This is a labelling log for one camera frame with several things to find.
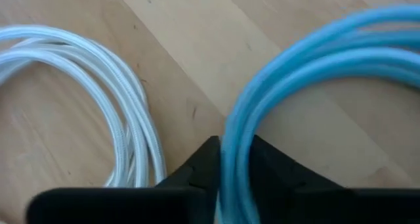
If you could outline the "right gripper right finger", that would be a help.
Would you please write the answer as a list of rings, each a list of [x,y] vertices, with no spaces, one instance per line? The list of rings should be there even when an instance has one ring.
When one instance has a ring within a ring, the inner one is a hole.
[[[345,188],[259,136],[249,178],[262,224],[420,224],[420,189]]]

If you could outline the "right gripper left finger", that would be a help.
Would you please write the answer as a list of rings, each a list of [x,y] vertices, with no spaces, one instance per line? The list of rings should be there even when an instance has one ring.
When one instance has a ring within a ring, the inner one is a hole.
[[[34,197],[27,224],[214,224],[220,140],[208,138],[152,188],[59,188]]]

